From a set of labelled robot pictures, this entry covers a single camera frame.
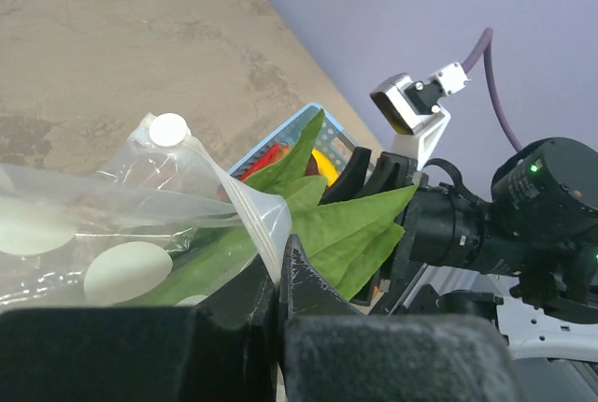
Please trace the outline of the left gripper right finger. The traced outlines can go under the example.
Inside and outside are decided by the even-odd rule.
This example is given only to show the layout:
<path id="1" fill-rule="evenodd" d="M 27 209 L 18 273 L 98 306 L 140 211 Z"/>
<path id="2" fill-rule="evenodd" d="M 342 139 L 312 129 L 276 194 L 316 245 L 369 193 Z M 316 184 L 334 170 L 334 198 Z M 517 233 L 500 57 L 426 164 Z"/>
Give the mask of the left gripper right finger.
<path id="1" fill-rule="evenodd" d="M 521 401 L 505 340 L 467 315 L 364 315 L 289 237 L 279 290 L 291 401 Z"/>

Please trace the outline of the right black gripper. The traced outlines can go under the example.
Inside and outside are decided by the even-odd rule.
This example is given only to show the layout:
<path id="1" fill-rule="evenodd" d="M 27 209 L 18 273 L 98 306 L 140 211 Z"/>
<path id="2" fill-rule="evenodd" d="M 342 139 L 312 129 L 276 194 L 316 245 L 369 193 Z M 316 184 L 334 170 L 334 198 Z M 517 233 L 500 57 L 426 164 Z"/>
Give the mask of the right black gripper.
<path id="1" fill-rule="evenodd" d="M 365 182 L 371 151 L 356 147 L 320 204 L 418 185 L 417 161 L 400 154 L 382 152 Z M 491 218 L 490 204 L 467 194 L 464 188 L 442 183 L 437 187 L 421 178 L 419 188 L 396 221 L 405 233 L 374 277 L 365 284 L 368 294 L 353 298 L 363 305 L 373 301 L 373 287 L 386 283 L 373 314 L 391 315 L 405 309 L 405 300 L 416 292 L 430 266 L 447 266 L 480 274 L 513 276 L 523 269 L 528 247 L 509 235 Z"/>

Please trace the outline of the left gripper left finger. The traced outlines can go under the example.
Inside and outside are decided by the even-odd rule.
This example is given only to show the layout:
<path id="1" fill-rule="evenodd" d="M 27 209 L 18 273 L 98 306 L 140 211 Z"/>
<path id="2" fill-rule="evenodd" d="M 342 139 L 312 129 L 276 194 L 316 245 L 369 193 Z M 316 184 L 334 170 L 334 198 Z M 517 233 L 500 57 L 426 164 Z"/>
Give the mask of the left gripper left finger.
<path id="1" fill-rule="evenodd" d="M 276 291 L 260 259 L 206 300 L 16 309 L 1 317 L 5 401 L 271 401 Z"/>

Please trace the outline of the green leafy vegetable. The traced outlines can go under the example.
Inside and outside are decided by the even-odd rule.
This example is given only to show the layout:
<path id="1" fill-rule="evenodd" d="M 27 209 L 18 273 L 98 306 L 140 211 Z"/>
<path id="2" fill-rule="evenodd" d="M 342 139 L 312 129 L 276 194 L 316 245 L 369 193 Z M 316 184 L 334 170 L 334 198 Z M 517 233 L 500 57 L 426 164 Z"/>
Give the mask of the green leafy vegetable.
<path id="1" fill-rule="evenodd" d="M 349 201 L 321 205 L 326 179 L 306 175 L 308 157 L 325 118 L 319 111 L 286 156 L 246 179 L 261 194 L 284 199 L 308 262 L 345 299 L 351 299 L 391 255 L 405 230 L 396 217 L 407 207 L 414 185 Z M 174 306 L 196 295 L 209 296 L 252 261 L 258 252 L 243 228 L 232 228 L 172 272 L 155 289 L 132 300 L 134 306 Z"/>

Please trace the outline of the polka dot zip bag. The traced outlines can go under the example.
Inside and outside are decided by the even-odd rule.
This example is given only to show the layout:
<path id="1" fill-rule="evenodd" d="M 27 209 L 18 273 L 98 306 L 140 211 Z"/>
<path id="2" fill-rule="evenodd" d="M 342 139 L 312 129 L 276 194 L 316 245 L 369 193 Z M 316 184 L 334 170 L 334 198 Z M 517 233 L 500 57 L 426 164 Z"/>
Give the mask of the polka dot zip bag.
<path id="1" fill-rule="evenodd" d="M 290 231 L 282 197 L 150 114 L 90 176 L 2 165 L 1 307 L 191 304 L 255 258 L 278 278 Z"/>

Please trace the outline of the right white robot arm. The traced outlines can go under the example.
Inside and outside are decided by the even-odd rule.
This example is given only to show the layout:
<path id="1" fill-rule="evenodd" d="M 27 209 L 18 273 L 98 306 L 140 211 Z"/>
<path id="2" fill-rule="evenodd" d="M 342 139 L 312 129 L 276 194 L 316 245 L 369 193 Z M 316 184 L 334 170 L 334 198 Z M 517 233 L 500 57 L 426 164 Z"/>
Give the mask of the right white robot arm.
<path id="1" fill-rule="evenodd" d="M 397 222 L 405 234 L 370 283 L 387 281 L 380 314 L 466 314 L 490 321 L 516 359 L 597 360 L 597 154 L 567 137 L 537 140 L 494 173 L 491 199 L 459 168 L 358 148 L 324 203 L 400 187 L 417 190 Z"/>

